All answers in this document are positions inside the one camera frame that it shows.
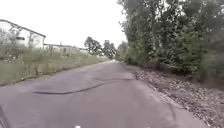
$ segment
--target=sky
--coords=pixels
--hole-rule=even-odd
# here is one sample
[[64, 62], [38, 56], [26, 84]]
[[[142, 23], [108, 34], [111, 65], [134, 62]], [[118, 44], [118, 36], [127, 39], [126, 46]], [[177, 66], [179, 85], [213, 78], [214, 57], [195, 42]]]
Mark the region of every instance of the sky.
[[0, 19], [46, 35], [45, 43], [84, 47], [87, 36], [118, 46], [126, 40], [116, 0], [0, 0]]

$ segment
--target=vegetation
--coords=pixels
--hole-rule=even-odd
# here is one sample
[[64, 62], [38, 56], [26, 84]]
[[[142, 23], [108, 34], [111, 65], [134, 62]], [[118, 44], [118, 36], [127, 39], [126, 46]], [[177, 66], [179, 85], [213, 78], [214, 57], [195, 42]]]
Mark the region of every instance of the vegetation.
[[69, 53], [51, 46], [43, 50], [33, 40], [27, 47], [18, 43], [17, 36], [12, 30], [0, 30], [0, 86], [105, 60], [74, 47]]
[[92, 37], [87, 37], [84, 45], [91, 55], [105, 55], [111, 60], [115, 57], [116, 48], [113, 43], [110, 43], [109, 40], [105, 40], [102, 47], [98, 41], [94, 40]]
[[119, 59], [201, 81], [224, 80], [223, 0], [119, 0], [118, 4], [126, 15], [121, 26], [128, 40], [128, 48], [119, 46]]

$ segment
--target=asphalt road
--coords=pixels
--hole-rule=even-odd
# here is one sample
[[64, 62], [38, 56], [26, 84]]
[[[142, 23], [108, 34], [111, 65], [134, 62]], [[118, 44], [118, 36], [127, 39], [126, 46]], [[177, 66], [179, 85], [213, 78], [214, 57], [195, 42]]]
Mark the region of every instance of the asphalt road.
[[2, 87], [0, 104], [10, 128], [206, 128], [118, 62]]

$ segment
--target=house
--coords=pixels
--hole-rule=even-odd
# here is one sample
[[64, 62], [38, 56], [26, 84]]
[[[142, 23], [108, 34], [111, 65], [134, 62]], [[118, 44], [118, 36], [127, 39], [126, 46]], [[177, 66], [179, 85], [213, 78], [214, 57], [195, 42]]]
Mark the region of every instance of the house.
[[27, 47], [33, 45], [42, 48], [46, 38], [43, 34], [3, 19], [0, 19], [0, 28], [5, 31], [16, 30], [18, 32], [18, 35], [16, 35], [17, 42]]

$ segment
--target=dirt shoulder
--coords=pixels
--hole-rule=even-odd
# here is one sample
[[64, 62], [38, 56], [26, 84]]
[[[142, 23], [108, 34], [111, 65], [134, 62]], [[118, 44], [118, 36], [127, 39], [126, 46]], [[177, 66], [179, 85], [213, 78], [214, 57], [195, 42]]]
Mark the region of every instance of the dirt shoulder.
[[211, 128], [224, 128], [224, 92], [214, 88], [203, 88], [170, 75], [153, 70], [143, 70], [124, 65], [139, 80], [146, 81], [166, 94]]

